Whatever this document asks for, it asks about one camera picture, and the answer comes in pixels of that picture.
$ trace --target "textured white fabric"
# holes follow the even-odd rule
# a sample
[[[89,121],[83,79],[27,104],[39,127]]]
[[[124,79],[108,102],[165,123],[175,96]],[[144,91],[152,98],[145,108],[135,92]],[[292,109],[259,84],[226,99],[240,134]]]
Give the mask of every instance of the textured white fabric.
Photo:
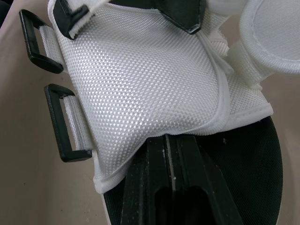
[[[220,31],[210,35],[210,41],[216,52],[226,58],[229,48]],[[230,115],[221,131],[246,126],[273,114],[273,109],[261,93],[260,86],[249,88],[241,74],[227,73],[226,77],[230,94]]]
[[[248,0],[207,0],[208,9],[220,15],[238,15]]]
[[[227,60],[249,87],[254,87],[274,72],[259,66],[247,53],[245,47],[238,41],[233,44],[227,54]]]
[[[218,31],[220,26],[228,19],[228,16],[219,15],[209,11],[208,9],[205,10],[203,23],[201,27],[201,31],[206,35],[210,36],[215,31]]]
[[[122,180],[146,138],[212,134],[225,125],[226,77],[202,37],[188,35],[157,10],[108,4],[69,40],[58,31],[53,3],[50,20],[97,149],[98,192]]]
[[[103,4],[109,0],[67,0],[69,7],[72,11],[76,11],[82,5],[86,5],[89,8],[89,12],[84,15],[70,30],[69,35],[71,38],[74,38],[81,27],[83,27],[94,13],[101,7]]]
[[[248,54],[273,72],[300,74],[300,1],[249,0],[240,19]]]
[[[64,67],[64,71],[67,72],[66,63],[62,56],[54,30],[48,26],[41,26],[39,27],[39,32],[42,36],[43,45],[47,57],[60,63]]]

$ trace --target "black buckle clip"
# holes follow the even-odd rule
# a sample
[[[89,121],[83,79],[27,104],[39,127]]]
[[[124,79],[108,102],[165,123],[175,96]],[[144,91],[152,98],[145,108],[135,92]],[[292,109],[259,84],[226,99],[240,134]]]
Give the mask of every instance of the black buckle clip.
[[[56,0],[53,9],[53,15],[58,29],[63,36],[69,39],[74,39],[71,38],[69,34],[70,30],[88,12],[89,8],[86,5],[82,5],[72,12],[66,0]]]
[[[64,162],[77,162],[92,158],[91,150],[72,151],[60,99],[75,94],[71,90],[56,84],[46,86],[45,93],[61,160]]]
[[[157,9],[175,26],[188,34],[201,29],[206,0],[154,0]]]
[[[34,33],[34,28],[38,29],[41,26],[47,26],[47,24],[43,20],[38,18],[37,15],[25,9],[22,9],[19,15],[23,28],[27,54],[30,61],[46,71],[55,74],[61,73],[64,70],[61,64],[46,56],[41,55],[39,52],[37,37]]]

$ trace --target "beige surface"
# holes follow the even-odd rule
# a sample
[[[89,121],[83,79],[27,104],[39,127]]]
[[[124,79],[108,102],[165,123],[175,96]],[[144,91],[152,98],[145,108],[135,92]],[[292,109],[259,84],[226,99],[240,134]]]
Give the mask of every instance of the beige surface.
[[[93,185],[88,160],[59,159],[43,88],[56,83],[72,88],[67,74],[33,65],[18,16],[28,9],[49,22],[46,1],[15,0],[0,29],[0,223],[4,225],[105,225],[101,196]],[[223,32],[238,39],[238,18]],[[300,223],[300,78],[274,75],[262,83],[274,108],[282,147],[284,194],[279,225]]]
[[[46,1],[15,0],[0,29],[0,224],[105,225],[92,160],[63,163],[57,150],[44,87],[71,82],[29,61],[21,8],[48,22]]]

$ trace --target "seam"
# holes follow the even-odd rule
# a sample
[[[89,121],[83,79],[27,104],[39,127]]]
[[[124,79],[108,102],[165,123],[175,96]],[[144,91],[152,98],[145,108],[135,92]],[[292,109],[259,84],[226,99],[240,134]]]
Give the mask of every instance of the seam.
[[[282,60],[282,61],[286,61],[286,62],[299,62],[300,60],[287,60],[287,59],[284,59],[284,58],[281,58],[281,57],[278,57],[272,53],[270,53],[266,48],[264,48],[264,46],[258,41],[258,38],[257,36],[255,35],[255,32],[254,32],[254,20],[255,20],[255,16],[258,12],[258,9],[261,7],[261,5],[263,4],[265,0],[262,0],[259,4],[257,4],[256,8],[255,8],[255,12],[253,13],[252,15],[252,18],[251,18],[251,32],[252,32],[252,35],[253,35],[253,38],[254,38],[254,41],[255,43],[261,47],[262,51],[264,51],[268,56],[274,58],[274,59],[279,59],[279,60]]]

